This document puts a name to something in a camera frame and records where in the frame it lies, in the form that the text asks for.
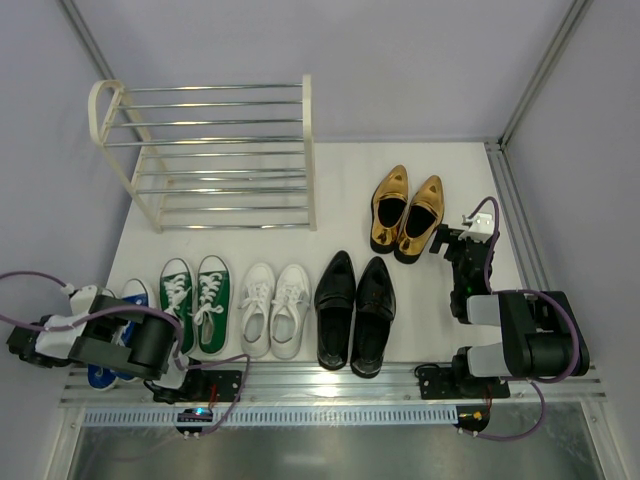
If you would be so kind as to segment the black loafer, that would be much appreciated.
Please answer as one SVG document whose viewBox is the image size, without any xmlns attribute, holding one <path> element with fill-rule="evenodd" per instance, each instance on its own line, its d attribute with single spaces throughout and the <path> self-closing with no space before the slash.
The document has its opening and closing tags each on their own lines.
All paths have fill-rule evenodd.
<svg viewBox="0 0 640 480">
<path fill-rule="evenodd" d="M 396 316 L 392 279 L 381 257 L 375 256 L 367 264 L 357 286 L 355 306 L 350 366 L 357 376 L 371 379 L 381 371 Z"/>
<path fill-rule="evenodd" d="M 314 296 L 317 360 L 326 370 L 339 370 L 347 362 L 355 294 L 351 258 L 340 250 L 324 270 Z"/>
</svg>

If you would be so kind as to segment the blue canvas sneaker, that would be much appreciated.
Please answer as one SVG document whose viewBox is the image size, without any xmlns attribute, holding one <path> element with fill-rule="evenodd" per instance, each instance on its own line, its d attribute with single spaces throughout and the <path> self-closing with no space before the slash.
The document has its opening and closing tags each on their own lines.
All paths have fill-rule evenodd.
<svg viewBox="0 0 640 480">
<path fill-rule="evenodd" d="M 156 300 L 155 294 L 151 287 L 144 281 L 133 278 L 128 280 L 122 289 L 121 299 L 127 303 L 131 303 L 137 306 L 155 307 Z M 128 322 L 126 326 L 123 326 L 118 335 L 116 336 L 116 344 L 119 346 L 130 347 L 132 342 L 132 336 L 137 328 L 135 322 Z M 133 375 L 113 371 L 118 377 L 117 382 L 133 383 L 139 381 L 138 377 Z"/>
<path fill-rule="evenodd" d="M 118 377 L 110 369 L 88 364 L 87 381 L 92 389 L 97 391 L 107 391 L 116 385 Z"/>
</svg>

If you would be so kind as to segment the white sneaker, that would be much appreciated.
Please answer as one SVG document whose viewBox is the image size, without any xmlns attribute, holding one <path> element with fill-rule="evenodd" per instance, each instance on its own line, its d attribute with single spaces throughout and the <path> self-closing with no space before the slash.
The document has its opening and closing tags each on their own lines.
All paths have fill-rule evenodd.
<svg viewBox="0 0 640 480">
<path fill-rule="evenodd" d="M 290 264 L 281 272 L 270 316 L 271 351 L 280 360 L 291 360 L 302 343 L 311 285 L 304 268 Z"/>
<path fill-rule="evenodd" d="M 246 273 L 238 308 L 241 311 L 240 340 L 243 352 L 252 359 L 270 349 L 270 309 L 275 291 L 275 275 L 266 263 L 256 263 Z"/>
</svg>

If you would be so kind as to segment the green canvas sneaker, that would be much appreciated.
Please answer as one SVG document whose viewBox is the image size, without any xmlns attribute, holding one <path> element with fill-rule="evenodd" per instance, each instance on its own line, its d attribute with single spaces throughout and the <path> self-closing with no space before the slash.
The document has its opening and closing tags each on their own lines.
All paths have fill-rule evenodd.
<svg viewBox="0 0 640 480">
<path fill-rule="evenodd" d="M 197 310 L 193 321 L 198 348 L 203 354 L 217 355 L 226 344 L 232 300 L 230 270 L 222 258 L 205 257 L 197 273 Z"/>
<path fill-rule="evenodd" d="M 195 347 L 194 288 L 190 268 L 182 258 L 173 258 L 165 264 L 160 274 L 159 293 L 161 309 L 182 326 L 181 352 L 191 353 Z"/>
</svg>

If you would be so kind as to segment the cream metal shoe rack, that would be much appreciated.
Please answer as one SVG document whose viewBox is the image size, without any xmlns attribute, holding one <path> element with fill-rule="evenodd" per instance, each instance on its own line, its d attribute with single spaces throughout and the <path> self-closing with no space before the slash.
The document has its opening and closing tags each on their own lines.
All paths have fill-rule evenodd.
<svg viewBox="0 0 640 480">
<path fill-rule="evenodd" d="M 92 141 L 158 233 L 317 228 L 312 78 L 96 82 Z"/>
</svg>

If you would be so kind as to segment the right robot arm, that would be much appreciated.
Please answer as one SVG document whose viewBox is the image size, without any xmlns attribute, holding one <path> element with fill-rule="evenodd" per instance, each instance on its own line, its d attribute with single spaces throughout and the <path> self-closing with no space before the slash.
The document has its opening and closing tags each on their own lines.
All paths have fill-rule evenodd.
<svg viewBox="0 0 640 480">
<path fill-rule="evenodd" d="M 443 224 L 430 251 L 445 247 L 453 274 L 450 310 L 464 325 L 500 330 L 497 343 L 461 347 L 441 378 L 461 397 L 498 393 L 506 378 L 562 380 L 586 375 L 590 354 L 566 294 L 562 291 L 491 293 L 491 238 Z"/>
</svg>

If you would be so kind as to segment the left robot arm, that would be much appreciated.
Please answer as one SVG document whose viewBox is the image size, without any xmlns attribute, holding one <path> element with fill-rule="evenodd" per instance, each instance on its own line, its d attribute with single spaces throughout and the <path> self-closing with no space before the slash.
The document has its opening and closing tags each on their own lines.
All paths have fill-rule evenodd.
<svg viewBox="0 0 640 480">
<path fill-rule="evenodd" d="M 16 323 L 6 345 L 42 368 L 84 363 L 137 377 L 156 402 L 203 401 L 206 376 L 181 357 L 181 341 L 176 317 L 98 294 L 79 314 Z"/>
</svg>

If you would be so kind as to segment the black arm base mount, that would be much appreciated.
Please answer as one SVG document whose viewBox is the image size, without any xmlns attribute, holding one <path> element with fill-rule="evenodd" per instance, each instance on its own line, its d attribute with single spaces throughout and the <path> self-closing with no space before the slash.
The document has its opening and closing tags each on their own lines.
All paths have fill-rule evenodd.
<svg viewBox="0 0 640 480">
<path fill-rule="evenodd" d="M 145 380 L 144 386 L 159 403 L 231 402 L 239 391 L 240 370 L 191 370 L 178 388 L 158 386 Z"/>
</svg>

